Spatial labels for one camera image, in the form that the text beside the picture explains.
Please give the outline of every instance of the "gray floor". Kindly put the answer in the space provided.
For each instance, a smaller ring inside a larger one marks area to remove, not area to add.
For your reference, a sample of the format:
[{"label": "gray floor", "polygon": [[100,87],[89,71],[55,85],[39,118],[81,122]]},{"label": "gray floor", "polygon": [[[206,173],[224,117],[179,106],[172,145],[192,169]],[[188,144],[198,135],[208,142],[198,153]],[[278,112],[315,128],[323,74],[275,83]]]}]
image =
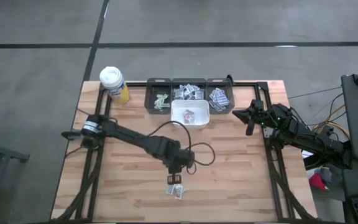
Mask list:
[{"label": "gray floor", "polygon": [[[0,44],[91,43],[103,0],[0,0]],[[358,41],[358,0],[111,0],[100,42]],[[31,154],[12,162],[0,223],[48,220],[89,49],[0,49],[0,145]],[[221,77],[285,81],[288,96],[340,85],[358,73],[358,47],[99,49],[90,80],[107,65],[128,80]],[[318,123],[341,90],[290,99]],[[343,104],[339,99],[337,108]],[[341,118],[339,124],[346,125]],[[314,192],[319,217],[341,204]]]}]

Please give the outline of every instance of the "white cap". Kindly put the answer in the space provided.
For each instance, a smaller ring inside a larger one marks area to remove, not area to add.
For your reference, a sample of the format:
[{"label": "white cap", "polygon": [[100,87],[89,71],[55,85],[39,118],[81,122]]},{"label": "white cap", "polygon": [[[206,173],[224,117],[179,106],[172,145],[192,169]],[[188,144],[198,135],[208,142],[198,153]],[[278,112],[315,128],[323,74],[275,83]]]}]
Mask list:
[{"label": "white cap", "polygon": [[104,87],[115,88],[122,85],[124,78],[116,67],[106,67],[100,72],[99,79]]}]

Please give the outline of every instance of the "wooden table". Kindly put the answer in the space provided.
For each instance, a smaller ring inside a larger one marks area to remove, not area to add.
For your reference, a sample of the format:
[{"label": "wooden table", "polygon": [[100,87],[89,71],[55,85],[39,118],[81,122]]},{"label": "wooden table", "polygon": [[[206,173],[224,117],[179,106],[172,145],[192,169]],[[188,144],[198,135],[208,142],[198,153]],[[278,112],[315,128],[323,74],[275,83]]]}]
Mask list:
[{"label": "wooden table", "polygon": [[[289,106],[283,81],[267,81],[272,103]],[[94,113],[99,82],[85,82],[78,108]],[[131,99],[124,105],[112,105],[110,116],[119,124],[148,134],[169,115],[148,114],[144,108],[145,88],[130,88]],[[235,109],[245,109],[255,98],[253,88],[235,87]],[[73,128],[81,129],[87,115],[77,111]],[[253,136],[231,113],[211,115],[207,127],[190,130],[193,143],[206,142],[216,151],[215,163],[198,166],[195,175],[182,172],[186,189],[183,200],[165,194],[168,170],[143,149],[117,139],[107,139],[104,147],[94,222],[261,222],[276,221],[269,170],[260,127]],[[165,126],[156,135],[179,140],[182,148],[188,139],[184,130]],[[69,143],[68,152],[78,148],[80,140]],[[196,159],[209,162],[207,147],[194,147]],[[58,217],[78,193],[86,150],[70,155],[64,163],[52,218]],[[307,211],[316,217],[316,209],[306,177],[301,151],[286,147],[283,151],[291,191]],[[88,208],[86,198],[84,210]]]}]

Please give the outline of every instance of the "small white box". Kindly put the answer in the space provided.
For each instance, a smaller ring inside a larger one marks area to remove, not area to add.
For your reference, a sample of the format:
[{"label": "small white box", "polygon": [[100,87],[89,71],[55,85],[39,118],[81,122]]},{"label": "small white box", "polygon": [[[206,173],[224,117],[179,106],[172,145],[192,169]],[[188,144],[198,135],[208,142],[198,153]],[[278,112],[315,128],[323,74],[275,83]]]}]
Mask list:
[{"label": "small white box", "polygon": [[[186,110],[194,113],[194,123],[185,123]],[[171,104],[171,121],[178,121],[187,128],[204,128],[209,122],[209,104],[206,100],[174,100]]]}]

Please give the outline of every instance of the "white container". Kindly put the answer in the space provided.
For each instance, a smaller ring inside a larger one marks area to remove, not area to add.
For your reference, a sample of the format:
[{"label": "white container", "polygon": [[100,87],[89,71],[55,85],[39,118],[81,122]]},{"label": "white container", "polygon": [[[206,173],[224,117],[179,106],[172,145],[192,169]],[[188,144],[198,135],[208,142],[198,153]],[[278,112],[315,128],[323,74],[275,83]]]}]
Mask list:
[{"label": "white container", "polygon": [[129,100],[128,87],[120,70],[116,67],[106,67],[100,73],[100,82],[107,89],[113,103],[126,103]]},{"label": "white container", "polygon": [[[194,113],[194,123],[185,123],[186,110]],[[171,104],[171,121],[178,121],[187,128],[204,128],[209,122],[209,104],[206,100],[174,100]]]}]

